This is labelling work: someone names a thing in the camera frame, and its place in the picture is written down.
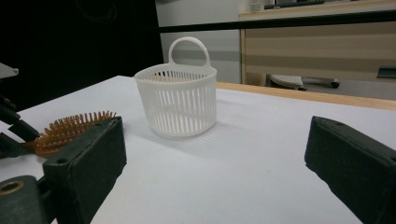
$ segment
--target dark background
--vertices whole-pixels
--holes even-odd
[[[0,63],[19,68],[0,94],[23,110],[163,63],[155,2],[1,1]]]

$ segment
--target hairbrush head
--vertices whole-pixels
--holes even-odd
[[[33,149],[37,156],[49,158],[92,125],[115,116],[116,113],[103,111],[57,119],[35,141],[24,145]]]

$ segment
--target hairbrush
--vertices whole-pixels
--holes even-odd
[[[49,158],[92,125],[115,116],[116,113],[103,111],[57,119],[37,139],[23,143],[23,146],[39,157]]]

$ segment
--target white tabletop surface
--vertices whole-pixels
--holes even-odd
[[[396,148],[396,112],[217,90],[214,127],[167,139],[149,127],[133,77],[113,77],[20,112],[40,132],[56,119],[114,111],[128,163],[92,223],[360,223],[305,167],[312,116]],[[0,124],[0,132],[15,137]],[[43,175],[35,155],[0,160],[0,181]]]

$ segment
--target white plastic basket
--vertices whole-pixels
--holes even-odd
[[[204,51],[203,66],[177,64],[172,51],[180,41],[190,41]],[[161,135],[186,137],[203,133],[216,121],[216,75],[205,45],[182,37],[169,49],[169,63],[138,72],[134,78],[150,127]]]

